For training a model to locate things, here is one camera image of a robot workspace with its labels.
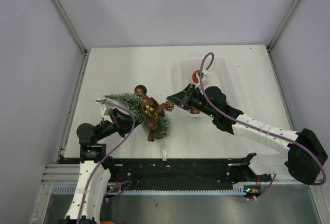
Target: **artificial christmas tree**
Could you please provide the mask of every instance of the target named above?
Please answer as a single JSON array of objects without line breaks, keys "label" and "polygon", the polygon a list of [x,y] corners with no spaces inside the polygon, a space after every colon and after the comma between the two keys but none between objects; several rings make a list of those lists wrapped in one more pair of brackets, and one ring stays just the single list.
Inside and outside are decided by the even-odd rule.
[{"label": "artificial christmas tree", "polygon": [[135,93],[109,94],[104,97],[118,102],[130,111],[148,134],[147,140],[153,142],[170,134],[171,122],[164,110],[172,111],[174,106],[168,101],[159,105],[153,97],[149,98],[146,92],[145,86],[138,85]]}]

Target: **white table surface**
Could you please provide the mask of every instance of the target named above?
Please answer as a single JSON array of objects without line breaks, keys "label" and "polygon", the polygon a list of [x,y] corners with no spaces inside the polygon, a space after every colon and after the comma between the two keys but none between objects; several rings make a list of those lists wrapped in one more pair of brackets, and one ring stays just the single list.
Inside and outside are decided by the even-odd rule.
[{"label": "white table surface", "polygon": [[[76,129],[80,124],[96,125],[101,121],[100,106],[95,103],[97,98],[110,93],[133,92],[136,85],[143,84],[148,96],[164,102],[168,95],[183,89],[180,62],[187,58],[203,58],[210,51],[224,58],[235,71],[233,84],[240,90],[238,97],[244,113],[279,128],[290,128],[264,45],[93,48],[64,156],[79,157]],[[178,107],[169,117],[172,132],[165,138],[168,158],[235,158],[251,152],[276,153],[251,140],[218,130],[211,118],[188,117]],[[121,139],[113,134],[101,143],[107,144],[109,152]],[[137,127],[112,156],[161,158],[161,152],[159,143],[148,142],[142,128]]]}]

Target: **orange object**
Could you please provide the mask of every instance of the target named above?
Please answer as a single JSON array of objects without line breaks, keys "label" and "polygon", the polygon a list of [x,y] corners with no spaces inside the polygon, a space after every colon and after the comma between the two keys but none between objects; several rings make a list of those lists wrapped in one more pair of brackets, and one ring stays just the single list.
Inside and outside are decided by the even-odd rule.
[{"label": "orange object", "polygon": [[189,111],[191,114],[199,114],[200,113],[200,111],[198,110],[198,109],[196,109],[196,108],[192,108],[192,109],[190,109],[190,111]]},{"label": "orange object", "polygon": [[192,73],[192,81],[194,83],[198,83],[198,78],[197,75],[200,73],[200,70],[195,71],[194,73]]}]

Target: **white wall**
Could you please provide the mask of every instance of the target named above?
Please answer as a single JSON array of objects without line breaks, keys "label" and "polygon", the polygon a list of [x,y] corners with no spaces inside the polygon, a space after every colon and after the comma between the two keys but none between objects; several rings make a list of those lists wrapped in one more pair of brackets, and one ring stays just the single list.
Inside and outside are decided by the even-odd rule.
[{"label": "white wall", "polygon": [[87,48],[268,44],[293,0],[60,0]]},{"label": "white wall", "polygon": [[80,62],[50,0],[0,0],[1,223],[28,223]]},{"label": "white wall", "polygon": [[[330,155],[330,0],[303,0],[274,49],[274,60],[294,122],[313,130]],[[330,175],[329,163],[326,168]]]}]

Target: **pink cable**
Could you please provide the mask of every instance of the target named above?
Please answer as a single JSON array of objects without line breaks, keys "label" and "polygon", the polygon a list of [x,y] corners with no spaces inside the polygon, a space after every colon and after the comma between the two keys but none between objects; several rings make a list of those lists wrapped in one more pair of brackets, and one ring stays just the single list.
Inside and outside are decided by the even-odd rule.
[{"label": "pink cable", "polygon": [[263,192],[261,192],[261,194],[255,198],[255,200],[260,199],[261,197],[263,197],[263,196],[265,195],[265,193],[266,193],[267,191],[269,191],[270,187],[272,186],[272,184],[273,184],[274,181],[275,181],[275,178],[276,178],[276,174],[274,174],[272,180],[271,180],[270,183],[267,185],[266,189],[265,189]]},{"label": "pink cable", "polygon": [[86,199],[86,191],[88,190],[88,186],[92,180],[92,177],[93,175],[95,174],[96,170],[98,169],[98,167],[113,153],[115,152],[116,149],[118,149],[126,140],[127,138],[132,134],[134,128],[135,128],[135,118],[133,116],[133,114],[131,112],[129,112],[128,110],[126,110],[125,108],[122,108],[121,106],[118,106],[110,101],[107,101],[107,100],[96,100],[96,102],[98,103],[102,103],[102,104],[108,104],[108,105],[111,105],[111,106],[114,106],[114,107],[117,107],[118,109],[124,111],[124,112],[127,112],[132,120],[133,120],[133,124],[132,124],[132,128],[130,129],[129,133],[127,134],[127,136],[120,142],[118,143],[118,145],[112,150],[110,151],[106,156],[103,157],[103,159],[101,159],[99,161],[99,163],[96,165],[96,167],[94,168],[93,172],[91,173],[91,175],[89,176],[89,179],[87,180],[87,183],[86,183],[86,186],[85,186],[85,190],[84,190],[84,194],[82,195],[82,200],[81,200],[81,204],[80,204],[80,208],[79,208],[79,212],[78,212],[78,216],[77,216],[77,222],[76,224],[79,224],[80,222],[80,218],[81,218],[81,213],[83,212],[83,205],[84,205],[84,202],[85,202],[85,199]]},{"label": "pink cable", "polygon": [[118,194],[116,194],[114,197],[111,197],[109,198],[110,200],[113,200],[113,199],[116,199],[118,198],[121,194],[123,194],[131,185],[132,185],[132,181],[130,180],[126,180],[126,181],[123,181],[119,184],[117,184],[114,188],[112,188],[111,190],[107,191],[106,194],[104,194],[104,197],[106,195],[108,195],[109,193],[113,192],[115,189],[117,189],[119,186],[122,186],[123,184],[126,184],[128,183],[128,186],[125,187],[125,189],[123,189],[122,191],[120,191]]},{"label": "pink cable", "polygon": [[[203,58],[202,63],[201,63],[201,68],[200,68],[200,73],[199,73],[199,74],[200,74],[200,79],[202,79],[202,71],[203,71],[204,63],[205,63],[205,60],[208,58],[208,56],[212,56],[212,60],[211,60],[211,63],[208,65],[207,68],[210,68],[210,66],[211,66],[211,64],[212,64],[212,62],[213,62],[213,59],[214,59],[214,57],[215,57],[215,55],[214,55],[213,53],[208,53],[208,54],[205,55],[205,57]],[[210,104],[210,105],[211,105],[211,106],[212,106],[217,112],[219,112],[219,113],[220,113],[221,115],[223,115],[224,117],[226,117],[226,118],[228,118],[228,119],[230,119],[230,120],[232,120],[232,121],[234,121],[234,122],[237,122],[237,123],[239,123],[239,124],[245,125],[245,126],[251,128],[251,129],[254,129],[254,130],[257,130],[257,131],[259,131],[259,132],[262,132],[262,133],[264,133],[264,134],[269,134],[269,135],[271,135],[271,136],[273,136],[273,137],[276,137],[276,138],[279,138],[279,139],[285,140],[285,141],[287,141],[287,142],[289,142],[289,143],[292,143],[292,144],[294,144],[294,145],[300,147],[302,150],[304,150],[306,153],[308,153],[308,155],[312,157],[312,159],[316,162],[316,164],[317,164],[318,167],[320,168],[320,170],[321,170],[321,172],[322,172],[322,177],[323,177],[323,178],[322,178],[322,181],[321,181],[320,183],[314,183],[313,185],[323,185],[323,184],[326,182],[326,173],[325,173],[325,170],[324,170],[324,168],[323,168],[321,162],[318,160],[318,158],[316,158],[316,156],[315,156],[315,155],[314,155],[314,154],[313,154],[308,148],[306,148],[305,146],[301,145],[300,143],[297,143],[297,142],[294,141],[294,140],[291,140],[291,139],[289,139],[289,138],[286,138],[286,137],[284,137],[284,136],[281,136],[281,135],[278,135],[278,134],[275,134],[275,133],[267,132],[267,131],[262,130],[262,129],[258,128],[258,127],[255,127],[255,126],[253,126],[253,125],[251,125],[251,124],[248,124],[248,123],[242,122],[242,121],[240,121],[240,120],[237,120],[237,119],[235,119],[235,118],[229,116],[228,114],[224,113],[224,112],[221,111],[219,108],[217,108],[217,107],[211,102],[211,100],[207,97],[207,95],[206,95],[206,93],[205,93],[205,90],[204,90],[203,81],[200,81],[200,84],[201,84],[201,90],[202,90],[202,92],[203,92],[203,95],[204,95],[206,101],[207,101],[207,102],[208,102],[208,103],[209,103],[209,104]]]}]

